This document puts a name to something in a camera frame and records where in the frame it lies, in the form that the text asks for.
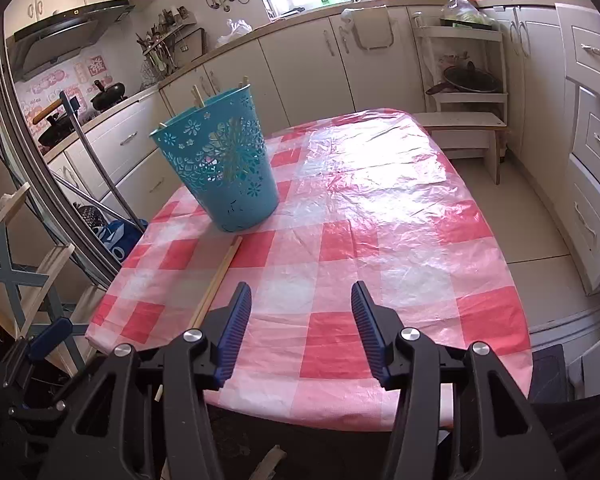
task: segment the wooden handle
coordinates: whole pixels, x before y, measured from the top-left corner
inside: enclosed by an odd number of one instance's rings
[[[216,270],[216,273],[213,279],[211,280],[211,283],[209,283],[209,286],[206,289],[205,295],[202,297],[202,300],[196,307],[196,310],[193,313],[193,316],[191,317],[191,321],[189,321],[189,327],[200,328],[200,326],[202,325],[202,321],[203,319],[205,319],[206,313],[209,311],[211,303],[216,297],[218,289],[220,288],[220,284],[222,283],[226,272],[229,270],[229,266],[231,265],[235,253],[237,253],[241,243],[242,237],[238,236],[234,240],[234,243],[232,243],[229,246],[229,249],[224,256],[222,263],[220,263],[218,270]]]
[[[42,110],[38,115],[33,118],[33,124],[38,124],[42,121],[46,116],[48,116],[51,112],[56,110],[62,106],[62,101],[60,99],[53,101],[48,107]]]
[[[193,94],[193,101],[195,102],[196,106],[198,108],[204,108],[205,102],[202,99],[202,94],[200,93],[200,90],[198,90],[197,85],[193,85],[193,88],[191,89],[191,93]]]

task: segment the metal pole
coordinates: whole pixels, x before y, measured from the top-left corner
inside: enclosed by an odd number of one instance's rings
[[[98,158],[96,153],[93,151],[93,148],[91,147],[89,141],[87,140],[86,135],[84,134],[84,131],[82,130],[82,127],[80,126],[80,123],[78,122],[78,118],[75,116],[74,110],[71,108],[71,103],[69,102],[69,98],[64,93],[64,90],[62,90],[60,92],[59,97],[60,97],[60,100],[62,101],[62,106],[64,106],[64,111],[69,114],[69,118],[71,119],[71,124],[74,126],[75,132],[78,134],[78,137],[80,137],[80,140],[82,141],[82,145],[84,146],[84,149],[87,150],[87,154],[89,155],[89,158],[91,159],[94,166],[100,173],[100,176],[104,179],[104,182],[107,184],[107,187],[109,187],[109,189],[113,193],[113,196],[116,197],[116,199],[122,206],[122,209],[124,209],[129,214],[129,218],[131,218],[133,220],[134,224],[136,224],[136,227],[138,227],[138,229],[140,229],[140,232],[144,233],[144,226],[142,225],[142,222],[136,216],[136,213],[134,213],[133,209],[131,209],[129,207],[129,204],[126,203],[126,200],[122,197],[122,195],[118,191],[118,188],[113,183],[111,177],[109,176],[109,173],[107,173],[107,170],[104,169],[104,167],[102,166],[102,163],[100,162],[100,159]]]
[[[100,209],[101,211],[104,211],[106,214],[108,214],[110,216],[113,216],[113,218],[117,218],[118,220],[122,220],[126,224],[129,224],[129,225],[132,225],[133,227],[136,227],[136,224],[134,224],[131,220],[129,220],[127,218],[124,218],[120,213],[116,213],[115,211],[113,211],[113,209],[109,209],[107,206],[105,206],[101,202],[98,202],[96,199],[94,199],[94,198],[90,197],[89,195],[87,195],[80,188],[75,187],[73,184],[70,184],[68,181],[66,181],[61,176],[59,176],[59,175],[57,175],[57,174],[55,174],[53,172],[52,172],[52,175],[54,176],[54,179],[56,179],[60,184],[62,184],[63,186],[65,186],[68,189],[70,189],[71,191],[73,191],[80,198],[85,199],[91,205],[96,206],[96,208]]]

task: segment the table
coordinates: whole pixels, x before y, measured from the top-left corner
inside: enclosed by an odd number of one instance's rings
[[[335,430],[390,430],[398,392],[371,376],[350,309],[364,280],[378,304],[437,343],[487,342],[527,394],[528,327],[504,257],[452,165],[413,118],[372,110],[267,140],[275,213],[244,231],[212,308],[238,282],[253,309],[233,377],[212,404]],[[182,187],[150,223],[86,333],[97,348],[167,344],[234,235]],[[443,386],[441,421],[452,421]]]

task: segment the frying pan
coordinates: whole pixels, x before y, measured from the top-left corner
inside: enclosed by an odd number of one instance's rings
[[[461,92],[493,94],[502,87],[496,77],[477,69],[471,61],[467,68],[450,66],[442,73],[442,77],[444,81],[427,90],[427,95],[435,95],[447,88],[455,88]]]

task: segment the towel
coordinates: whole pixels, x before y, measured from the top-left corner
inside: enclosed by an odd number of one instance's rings
[[[363,48],[382,48],[392,44],[393,33],[386,6],[369,9],[345,9],[342,19],[355,29]]]

